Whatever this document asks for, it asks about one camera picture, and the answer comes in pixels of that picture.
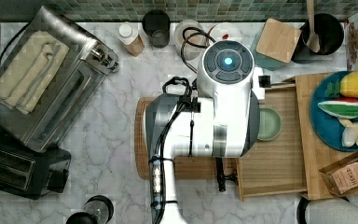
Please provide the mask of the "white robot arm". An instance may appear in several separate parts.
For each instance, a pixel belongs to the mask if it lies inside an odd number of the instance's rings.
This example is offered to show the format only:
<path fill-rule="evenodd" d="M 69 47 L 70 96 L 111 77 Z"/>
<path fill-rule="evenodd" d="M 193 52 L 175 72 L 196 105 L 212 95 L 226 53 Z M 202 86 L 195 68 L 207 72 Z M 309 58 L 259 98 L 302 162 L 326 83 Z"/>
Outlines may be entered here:
<path fill-rule="evenodd" d="M 175 194 L 177 157 L 239 158 L 255 143 L 254 70 L 254 57 L 242 43 L 216 41 L 200 58 L 196 95 L 187 78 L 172 77 L 147 106 L 143 125 L 152 224 L 185 221 Z"/>

